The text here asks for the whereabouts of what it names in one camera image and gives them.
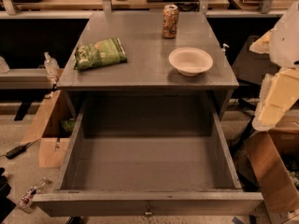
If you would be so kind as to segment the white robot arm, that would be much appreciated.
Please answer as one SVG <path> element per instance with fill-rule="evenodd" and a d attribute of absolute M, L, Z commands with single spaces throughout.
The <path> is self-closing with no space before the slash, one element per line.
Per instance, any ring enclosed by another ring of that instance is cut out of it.
<path fill-rule="evenodd" d="M 299 100 L 299 2 L 294 2 L 249 50 L 267 53 L 270 62 L 280 67 L 273 76 L 265 75 L 252 122 L 255 130 L 269 131 Z"/>

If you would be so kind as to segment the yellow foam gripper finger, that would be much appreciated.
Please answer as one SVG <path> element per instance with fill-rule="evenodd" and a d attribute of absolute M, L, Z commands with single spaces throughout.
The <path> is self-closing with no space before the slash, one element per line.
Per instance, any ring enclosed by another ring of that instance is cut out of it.
<path fill-rule="evenodd" d="M 267 31 L 250 45 L 249 50 L 258 54 L 268 54 L 271 34 L 271 30 Z"/>
<path fill-rule="evenodd" d="M 257 131 L 269 131 L 299 100 L 299 71 L 281 68 L 273 76 L 266 74 L 259 98 L 252 125 Z"/>

